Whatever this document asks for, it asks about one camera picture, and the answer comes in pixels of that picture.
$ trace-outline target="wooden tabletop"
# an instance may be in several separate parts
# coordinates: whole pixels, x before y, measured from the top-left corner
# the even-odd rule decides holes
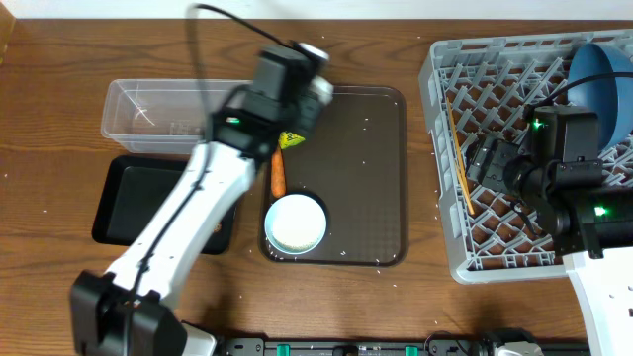
[[[177,315],[218,334],[423,339],[523,327],[584,339],[567,279],[462,286],[451,278],[417,74],[439,40],[630,28],[618,22],[257,21],[326,49],[333,83],[378,84],[407,99],[409,251],[374,268],[275,264],[257,248],[262,179],[238,209],[229,251],[201,256]],[[207,77],[249,79],[266,41],[229,21],[200,25]],[[108,85],[191,78],[178,20],[19,21],[0,66],[0,354],[72,353],[68,290],[125,250],[90,235],[108,166],[125,151],[100,135]]]

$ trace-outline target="dish rack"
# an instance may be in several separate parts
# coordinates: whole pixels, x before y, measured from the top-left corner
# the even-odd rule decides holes
[[[566,85],[574,53],[586,43],[613,45],[633,58],[633,30],[441,41],[431,46],[418,80],[439,174],[438,205],[449,267],[457,282],[566,275],[554,255],[552,237],[533,236],[509,207],[511,197],[471,185],[475,214],[468,214],[453,139],[462,152],[482,133],[520,142],[527,127],[522,104],[539,102]],[[457,137],[448,122],[447,98]],[[557,103],[566,104],[565,96]],[[633,187],[633,136],[599,157],[604,160],[604,184]],[[540,232],[536,213],[528,217]]]

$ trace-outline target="orange carrot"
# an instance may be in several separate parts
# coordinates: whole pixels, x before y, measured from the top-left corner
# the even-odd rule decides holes
[[[270,190],[273,197],[279,199],[286,195],[286,174],[284,173],[284,158],[281,155],[281,148],[277,146],[277,150],[273,153],[270,160]]]

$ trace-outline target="black plastic tray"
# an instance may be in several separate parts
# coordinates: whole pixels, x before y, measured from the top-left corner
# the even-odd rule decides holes
[[[268,243],[263,221],[274,203],[269,171],[259,235],[266,258],[361,266],[392,266],[404,259],[408,242],[405,106],[403,95],[392,88],[335,88],[314,134],[283,151],[288,194],[318,197],[327,212],[325,237],[301,255],[283,253]]]
[[[145,229],[174,188],[187,162],[120,156],[110,164],[101,194],[92,238],[99,243],[129,246]],[[221,254],[228,249],[235,207],[221,221],[203,249]]]

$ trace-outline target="white bowl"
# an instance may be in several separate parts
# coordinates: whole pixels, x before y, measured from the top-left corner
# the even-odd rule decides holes
[[[314,199],[292,194],[275,202],[264,219],[270,244],[288,254],[302,254],[317,247],[325,235],[323,207]]]

